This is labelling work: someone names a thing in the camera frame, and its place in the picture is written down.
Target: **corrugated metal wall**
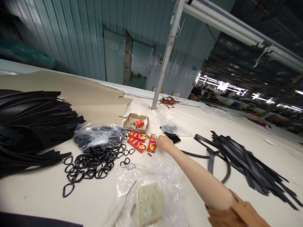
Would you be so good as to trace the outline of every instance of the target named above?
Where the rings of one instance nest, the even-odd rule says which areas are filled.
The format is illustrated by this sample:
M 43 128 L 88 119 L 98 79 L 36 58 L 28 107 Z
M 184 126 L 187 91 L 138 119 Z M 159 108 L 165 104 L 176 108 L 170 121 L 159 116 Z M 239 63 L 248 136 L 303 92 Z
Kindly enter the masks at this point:
M 148 77 L 151 54 L 151 46 L 134 41 L 131 67 L 133 75 L 141 73 L 142 76 Z
M 235 0 L 213 0 L 227 11 Z M 146 88 L 157 85 L 176 1 L 172 0 L 5 0 L 19 16 L 25 42 L 53 56 L 59 70 L 105 80 L 102 26 L 155 46 Z M 163 93 L 188 97 L 192 83 L 215 40 L 205 23 L 183 13 L 183 30 L 176 38 L 163 82 Z M 219 31 L 212 29 L 215 37 Z

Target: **red box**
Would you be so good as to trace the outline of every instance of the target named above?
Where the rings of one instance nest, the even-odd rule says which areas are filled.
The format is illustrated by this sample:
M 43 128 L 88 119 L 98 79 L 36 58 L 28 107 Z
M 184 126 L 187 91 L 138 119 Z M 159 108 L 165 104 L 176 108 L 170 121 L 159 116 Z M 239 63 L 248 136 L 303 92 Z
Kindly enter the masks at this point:
M 143 126 L 144 125 L 144 121 L 145 121 L 145 119 L 142 119 L 142 120 L 134 122 L 135 127 L 139 128 L 139 127 Z
M 141 154 L 146 149 L 146 146 L 135 137 L 130 137 L 127 142 Z
M 150 139 L 149 139 L 149 144 L 148 144 L 148 147 L 147 147 L 147 151 L 154 153 L 155 149 L 156 149 L 156 141 L 155 141 L 154 136 L 151 135 Z
M 128 134 L 129 137 L 135 137 L 136 139 L 142 141 L 142 142 L 145 142 L 146 140 L 146 136 L 145 135 L 142 135 L 142 134 L 139 134 L 137 132 L 134 132 L 134 131 L 131 131 L 129 134 Z

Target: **ceiling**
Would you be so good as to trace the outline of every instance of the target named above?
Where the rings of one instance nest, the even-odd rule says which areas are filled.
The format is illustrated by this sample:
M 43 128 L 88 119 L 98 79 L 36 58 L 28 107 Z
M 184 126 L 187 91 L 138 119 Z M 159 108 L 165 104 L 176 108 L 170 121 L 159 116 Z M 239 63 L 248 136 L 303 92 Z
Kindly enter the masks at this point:
M 231 14 L 303 57 L 303 1 L 236 0 Z M 263 49 L 247 46 L 221 32 L 201 70 L 210 77 L 249 89 L 250 94 L 259 92 L 264 98 L 279 98 L 291 89 L 299 73 L 262 53 Z M 301 106 L 302 98 L 296 93 L 284 102 Z

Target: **forearm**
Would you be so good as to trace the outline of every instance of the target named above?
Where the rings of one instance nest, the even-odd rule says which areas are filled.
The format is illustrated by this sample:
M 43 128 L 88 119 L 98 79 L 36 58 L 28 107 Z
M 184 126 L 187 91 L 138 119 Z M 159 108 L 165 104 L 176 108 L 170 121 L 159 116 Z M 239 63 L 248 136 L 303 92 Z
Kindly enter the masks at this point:
M 208 208 L 226 210 L 237 202 L 228 188 L 176 146 L 166 152 L 178 163 Z

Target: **beige sponge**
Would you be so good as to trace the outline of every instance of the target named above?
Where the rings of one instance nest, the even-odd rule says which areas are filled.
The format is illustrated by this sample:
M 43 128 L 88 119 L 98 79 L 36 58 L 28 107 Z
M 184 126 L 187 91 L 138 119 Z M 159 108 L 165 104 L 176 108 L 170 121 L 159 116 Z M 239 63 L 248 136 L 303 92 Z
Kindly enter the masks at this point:
M 151 225 L 162 218 L 163 197 L 158 183 L 142 186 L 139 196 L 139 225 Z

